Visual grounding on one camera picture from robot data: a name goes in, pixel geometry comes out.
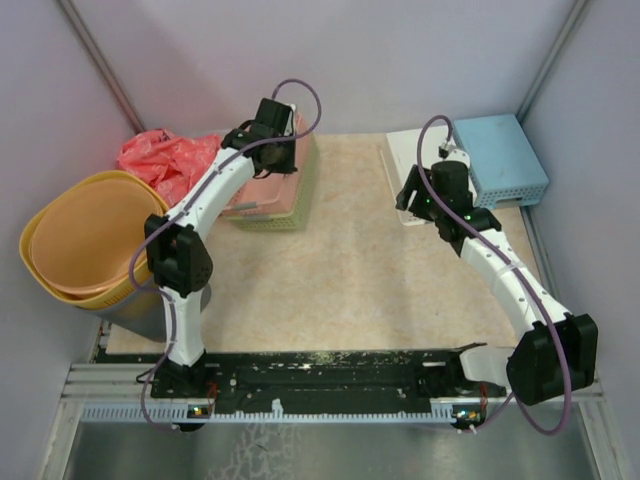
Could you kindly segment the pink perforated plastic basket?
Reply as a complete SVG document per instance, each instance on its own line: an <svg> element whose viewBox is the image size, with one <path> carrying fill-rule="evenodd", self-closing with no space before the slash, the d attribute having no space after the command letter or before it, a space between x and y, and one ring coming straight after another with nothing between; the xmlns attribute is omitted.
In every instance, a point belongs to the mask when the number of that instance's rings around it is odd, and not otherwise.
<svg viewBox="0 0 640 480"><path fill-rule="evenodd" d="M240 129L248 133L249 139L236 141L238 146L258 137L293 136L307 130L305 119L296 112L293 104L282 104L275 100L263 99L255 118L243 122ZM272 150L280 148L280 153L288 155L286 166L294 166L291 173L284 173L277 167L273 173L265 171L249 180L228 202L222 216L249 216L284 214L292 210L309 156L311 135L295 142L268 145Z"/></svg>

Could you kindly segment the blue perforated plastic basket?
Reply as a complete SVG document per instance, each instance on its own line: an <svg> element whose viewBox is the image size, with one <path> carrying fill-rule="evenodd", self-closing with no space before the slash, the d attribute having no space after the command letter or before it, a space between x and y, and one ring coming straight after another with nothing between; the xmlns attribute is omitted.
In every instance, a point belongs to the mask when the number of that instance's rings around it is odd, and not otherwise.
<svg viewBox="0 0 640 480"><path fill-rule="evenodd" d="M453 138L470 157L476 206L497 209L540 202L549 179L515 115L455 120Z"/></svg>

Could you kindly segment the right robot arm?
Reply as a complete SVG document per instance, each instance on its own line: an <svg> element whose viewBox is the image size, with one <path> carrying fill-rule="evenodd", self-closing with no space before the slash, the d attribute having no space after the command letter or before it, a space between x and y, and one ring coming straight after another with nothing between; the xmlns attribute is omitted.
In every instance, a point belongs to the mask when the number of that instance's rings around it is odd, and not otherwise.
<svg viewBox="0 0 640 480"><path fill-rule="evenodd" d="M595 321L554 299L519 259L494 214L474 206L464 163L413 165L396 207L436 226L440 238L485 281L518 340L514 349L483 345L461 353L446 372L454 393L470 395L488 382L533 406L593 384Z"/></svg>

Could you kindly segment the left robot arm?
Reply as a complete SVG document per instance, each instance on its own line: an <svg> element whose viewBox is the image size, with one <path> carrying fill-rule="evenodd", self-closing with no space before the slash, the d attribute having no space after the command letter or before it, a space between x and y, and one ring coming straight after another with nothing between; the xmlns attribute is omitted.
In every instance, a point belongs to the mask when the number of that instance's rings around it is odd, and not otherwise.
<svg viewBox="0 0 640 480"><path fill-rule="evenodd" d="M262 173L292 173L295 167L296 107L261 100L255 117L224 136L203 177L163 217L145 222L147 264L162 297L166 349L158 372L173 374L184 395L201 394L208 373L198 363L205 354L201 337L201 297L214 271L204 244L232 197Z"/></svg>

